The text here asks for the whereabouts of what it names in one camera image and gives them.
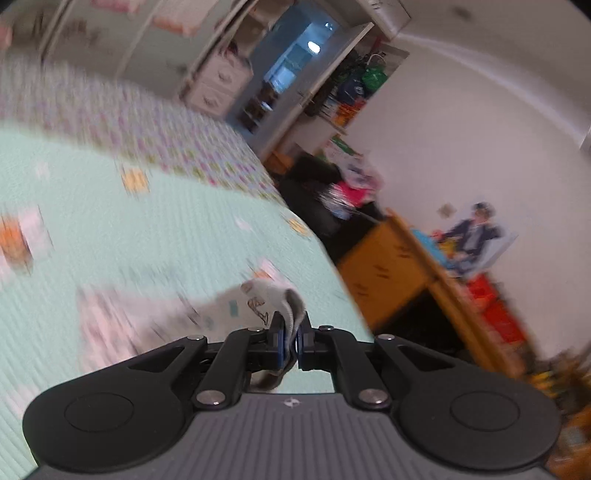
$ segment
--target light green bedspread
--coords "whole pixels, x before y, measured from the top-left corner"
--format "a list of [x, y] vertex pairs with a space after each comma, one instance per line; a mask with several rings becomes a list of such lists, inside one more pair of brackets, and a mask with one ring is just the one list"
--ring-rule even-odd
[[[0, 279], [0, 478], [34, 466], [20, 425], [27, 403], [81, 373], [80, 286], [206, 299], [266, 258], [297, 287], [314, 326], [370, 338], [322, 245], [291, 228], [289, 210], [159, 170], [144, 170], [148, 192], [131, 193], [122, 169], [104, 154], [0, 129], [0, 246], [12, 238], [11, 219], [36, 208], [52, 244], [39, 251], [32, 244], [23, 265], [9, 252], [13, 275]], [[331, 390], [328, 374], [296, 369], [279, 388]]]

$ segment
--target green bag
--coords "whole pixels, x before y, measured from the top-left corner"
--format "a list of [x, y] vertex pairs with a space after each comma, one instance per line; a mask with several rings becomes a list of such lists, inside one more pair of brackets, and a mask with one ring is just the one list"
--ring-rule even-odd
[[384, 67], [376, 65], [375, 67], [368, 67], [361, 77], [361, 81], [366, 90], [370, 93], [375, 93], [388, 80], [388, 76], [384, 73]]

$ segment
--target drawer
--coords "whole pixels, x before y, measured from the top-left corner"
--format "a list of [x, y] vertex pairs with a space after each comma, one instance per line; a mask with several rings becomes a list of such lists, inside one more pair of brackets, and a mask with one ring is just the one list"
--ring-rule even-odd
[[234, 103], [234, 98], [220, 92], [206, 82], [197, 82], [186, 97], [191, 108], [215, 118], [223, 118]]
[[200, 79], [213, 82], [219, 89], [236, 96], [252, 77], [250, 67], [244, 65], [233, 55], [213, 55], [199, 75]]
[[388, 222], [368, 233], [339, 262], [338, 270], [372, 330], [379, 330], [430, 282], [421, 262]]

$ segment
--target ceiling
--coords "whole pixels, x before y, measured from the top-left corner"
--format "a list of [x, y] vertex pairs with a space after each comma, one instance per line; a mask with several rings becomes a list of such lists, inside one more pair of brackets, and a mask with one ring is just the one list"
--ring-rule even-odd
[[530, 101], [546, 103], [577, 140], [589, 129], [591, 21], [571, 2], [401, 3], [412, 20], [399, 38], [454, 56], [529, 96]]

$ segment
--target doorway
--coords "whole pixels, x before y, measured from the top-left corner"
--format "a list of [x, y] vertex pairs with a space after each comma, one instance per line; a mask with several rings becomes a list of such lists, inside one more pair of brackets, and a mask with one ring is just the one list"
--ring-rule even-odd
[[340, 25], [312, 0], [292, 5], [252, 52], [253, 77], [226, 117], [250, 141]]

